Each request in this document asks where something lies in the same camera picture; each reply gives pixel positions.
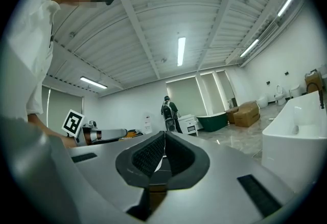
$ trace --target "white cabinet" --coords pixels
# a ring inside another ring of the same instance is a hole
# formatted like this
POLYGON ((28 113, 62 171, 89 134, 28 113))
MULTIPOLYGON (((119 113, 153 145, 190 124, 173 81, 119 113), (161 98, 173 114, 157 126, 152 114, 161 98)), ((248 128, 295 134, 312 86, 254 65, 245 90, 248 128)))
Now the white cabinet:
POLYGON ((194 115, 185 115, 178 118, 180 129, 182 130, 183 134, 192 134, 196 133, 198 136, 198 130, 196 128, 195 118, 194 115))

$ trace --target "ceiling light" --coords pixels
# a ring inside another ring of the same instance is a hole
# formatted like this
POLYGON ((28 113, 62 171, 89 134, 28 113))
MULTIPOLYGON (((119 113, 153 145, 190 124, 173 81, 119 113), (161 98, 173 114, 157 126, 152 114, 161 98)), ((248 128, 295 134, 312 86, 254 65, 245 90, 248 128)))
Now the ceiling light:
POLYGON ((258 39, 256 39, 252 44, 251 44, 251 46, 249 46, 241 55, 240 55, 240 57, 242 58, 242 57, 244 57, 245 56, 245 54, 246 53, 248 53, 249 52, 249 50, 250 49, 252 49, 254 46, 255 46, 255 44, 257 44, 258 43, 258 39))
POLYGON ((292 2, 292 0, 287 0, 286 3, 284 4, 284 6, 282 7, 282 9, 279 11, 278 13, 278 17, 280 17, 284 11, 287 9, 287 7, 289 6, 289 4, 292 2))
POLYGON ((105 86, 105 85, 99 84, 99 83, 97 83, 97 82, 95 82, 95 81, 93 81, 93 80, 90 80, 90 79, 88 79, 88 78, 85 78, 85 77, 81 77, 81 80, 83 80, 83 81, 85 81, 85 82, 87 82, 87 83, 89 83, 89 84, 92 84, 92 85, 94 85, 94 86, 100 87, 100 88, 108 88, 108 87, 105 86))
POLYGON ((177 56, 177 66, 183 65, 184 49, 185 49, 186 38, 178 39, 178 56, 177 56))

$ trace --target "faucet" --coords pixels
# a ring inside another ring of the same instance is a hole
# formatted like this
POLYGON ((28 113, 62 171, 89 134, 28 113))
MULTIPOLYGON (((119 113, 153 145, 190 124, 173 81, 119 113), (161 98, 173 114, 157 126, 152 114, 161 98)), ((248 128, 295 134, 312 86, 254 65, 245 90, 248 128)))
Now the faucet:
POLYGON ((308 92, 308 88, 309 88, 309 86, 310 86, 311 84, 316 85, 316 87, 317 87, 317 89, 318 89, 318 93, 319 93, 320 106, 321 106, 321 109, 324 109, 322 90, 319 90, 319 87, 318 87, 318 85, 317 85, 315 82, 310 82, 310 83, 307 85, 307 92, 308 92))

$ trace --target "person in dark clothing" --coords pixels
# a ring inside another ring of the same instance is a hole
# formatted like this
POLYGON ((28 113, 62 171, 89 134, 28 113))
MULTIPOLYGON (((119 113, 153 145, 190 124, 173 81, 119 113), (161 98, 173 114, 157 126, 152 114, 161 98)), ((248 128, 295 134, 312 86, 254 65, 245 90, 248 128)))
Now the person in dark clothing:
POLYGON ((164 105, 167 105, 167 104, 169 104, 169 107, 171 108, 171 110, 174 113, 173 119, 175 121, 177 132, 178 133, 183 133, 182 130, 180 129, 179 122, 178 122, 178 117, 177 117, 178 109, 177 109, 175 103, 170 101, 169 96, 165 96, 165 102, 161 106, 161 115, 164 114, 164 105))

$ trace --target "tiled floor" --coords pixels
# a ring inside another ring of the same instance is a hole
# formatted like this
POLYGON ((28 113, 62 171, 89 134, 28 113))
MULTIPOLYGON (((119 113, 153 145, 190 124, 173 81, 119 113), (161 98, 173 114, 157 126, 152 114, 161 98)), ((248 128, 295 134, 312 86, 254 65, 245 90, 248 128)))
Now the tiled floor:
POLYGON ((270 104, 260 109, 260 119, 249 128, 236 127, 230 124, 214 132, 199 131, 199 138, 215 142, 221 145, 238 149, 253 157, 261 163, 262 158, 262 131, 271 123, 269 118, 275 118, 283 109, 284 105, 270 104))

